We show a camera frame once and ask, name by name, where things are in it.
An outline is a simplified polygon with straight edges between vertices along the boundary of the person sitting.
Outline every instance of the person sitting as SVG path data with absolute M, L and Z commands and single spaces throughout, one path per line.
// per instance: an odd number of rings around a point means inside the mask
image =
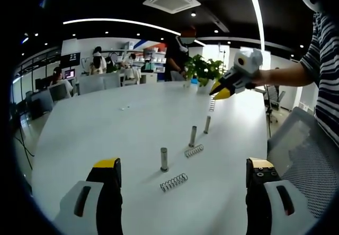
M 63 72 L 60 67 L 54 68 L 50 86 L 58 83 L 64 83 L 66 86 L 66 91 L 70 94 L 70 96 L 73 96 L 73 86 L 71 85 L 71 83 L 69 83 L 68 80 L 63 79 Z

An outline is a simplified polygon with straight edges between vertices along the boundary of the computer monitor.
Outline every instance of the computer monitor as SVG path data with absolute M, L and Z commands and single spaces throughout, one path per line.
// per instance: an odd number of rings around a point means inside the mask
M 75 69 L 65 70 L 65 79 L 73 79 L 75 77 Z

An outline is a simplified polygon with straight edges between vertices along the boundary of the chair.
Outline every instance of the chair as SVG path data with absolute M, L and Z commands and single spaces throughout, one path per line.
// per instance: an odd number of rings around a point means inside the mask
M 303 193 L 307 209 L 319 218 L 338 189 L 339 147 L 316 119 L 295 107 L 267 141 L 267 160 Z
M 95 91 L 103 91 L 104 81 L 100 75 L 82 76 L 79 78 L 79 94 L 84 95 Z
M 54 102 L 70 98 L 70 93 L 67 91 L 65 83 L 57 83 L 48 87 L 51 97 Z
M 119 88 L 120 87 L 120 75 L 119 73 L 108 73 L 100 75 L 104 81 L 104 88 Z
M 133 68 L 126 68 L 124 70 L 124 77 L 123 77 L 123 81 L 122 81 L 123 86 L 139 84 L 140 79 L 138 80 L 137 78 L 135 78 L 134 72 L 132 70 L 133 70 Z
M 284 97 L 285 93 L 286 93 L 286 91 L 282 91 L 280 93 L 280 95 L 278 96 L 278 100 L 277 101 L 270 101 L 271 109 L 276 110 L 276 111 L 278 111 L 280 109 L 280 102 L 281 102 L 282 98 Z M 272 123 L 273 120 L 276 123 L 278 122 L 278 119 L 274 115 L 272 115 L 271 112 L 270 113 L 266 113 L 266 114 L 267 115 L 270 114 L 270 123 Z

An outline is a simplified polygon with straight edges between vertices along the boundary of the air conditioner vent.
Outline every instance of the air conditioner vent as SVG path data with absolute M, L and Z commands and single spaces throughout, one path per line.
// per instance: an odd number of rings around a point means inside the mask
M 170 14 L 175 14 L 201 5 L 196 0 L 146 0 L 143 4 Z

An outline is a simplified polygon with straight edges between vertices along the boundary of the metal rod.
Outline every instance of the metal rod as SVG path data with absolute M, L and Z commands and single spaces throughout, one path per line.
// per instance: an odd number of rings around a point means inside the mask
M 191 140 L 189 143 L 189 147 L 194 147 L 194 141 L 195 141 L 195 135 L 197 134 L 197 127 L 194 125 L 192 127 L 192 132 L 191 132 Z
M 211 116 L 207 116 L 205 130 L 203 131 L 205 134 L 208 134 L 208 128 L 210 127 Z
M 160 149 L 160 153 L 161 153 L 161 167 L 160 167 L 160 170 L 165 173 L 165 172 L 168 171 L 167 148 L 161 148 Z

